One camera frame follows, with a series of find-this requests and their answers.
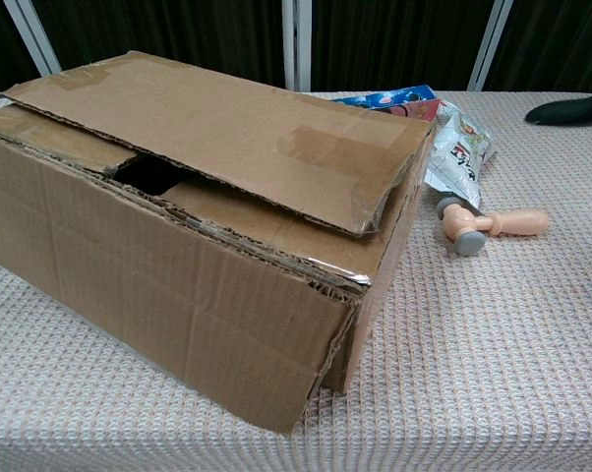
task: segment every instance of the brown cardboard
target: brown cardboard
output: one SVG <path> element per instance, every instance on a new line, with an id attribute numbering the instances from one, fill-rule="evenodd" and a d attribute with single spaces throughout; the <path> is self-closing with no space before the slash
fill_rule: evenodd
<path id="1" fill-rule="evenodd" d="M 354 235 L 431 127 L 140 52 L 5 95 Z"/>
<path id="2" fill-rule="evenodd" d="M 0 136 L 103 173 L 114 173 L 136 156 L 131 149 L 17 105 L 0 108 Z"/>

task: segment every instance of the dark curtain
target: dark curtain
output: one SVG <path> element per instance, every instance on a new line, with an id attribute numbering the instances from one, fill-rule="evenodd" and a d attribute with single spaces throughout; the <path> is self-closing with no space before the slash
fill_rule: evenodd
<path id="1" fill-rule="evenodd" d="M 0 91 L 39 77 L 19 31 L 0 0 Z"/>
<path id="2" fill-rule="evenodd" d="M 484 89 L 592 92 L 592 0 L 516 0 Z"/>
<path id="3" fill-rule="evenodd" d="M 284 87 L 278 0 L 34 0 L 63 69 L 130 49 Z"/>
<path id="4" fill-rule="evenodd" d="M 466 89 L 492 1 L 314 0 L 312 90 Z"/>

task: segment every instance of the plastic toy hammer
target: plastic toy hammer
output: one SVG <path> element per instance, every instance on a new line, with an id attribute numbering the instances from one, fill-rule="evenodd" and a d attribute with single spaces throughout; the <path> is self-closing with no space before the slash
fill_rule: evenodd
<path id="1" fill-rule="evenodd" d="M 477 254 L 486 241 L 480 231 L 491 236 L 500 233 L 530 236 L 548 229 L 548 216 L 537 209 L 518 209 L 507 213 L 491 212 L 487 216 L 474 216 L 459 204 L 444 209 L 444 234 L 453 240 L 453 249 L 460 256 Z"/>

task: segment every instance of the cardboard box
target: cardboard box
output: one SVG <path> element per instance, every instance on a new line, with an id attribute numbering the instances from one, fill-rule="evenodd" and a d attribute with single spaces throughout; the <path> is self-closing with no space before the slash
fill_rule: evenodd
<path id="1" fill-rule="evenodd" d="M 346 390 L 429 123 L 138 52 L 5 95 L 2 266 L 256 425 Z"/>

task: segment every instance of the table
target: table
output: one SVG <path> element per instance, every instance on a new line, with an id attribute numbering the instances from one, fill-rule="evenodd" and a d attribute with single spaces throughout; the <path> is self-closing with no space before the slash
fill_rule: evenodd
<path id="1" fill-rule="evenodd" d="M 592 470 L 592 127 L 522 121 L 582 95 L 440 96 L 493 134 L 484 208 L 546 209 L 547 235 L 457 257 L 424 190 L 349 392 L 318 392 L 290 436 L 0 267 L 0 470 Z"/>

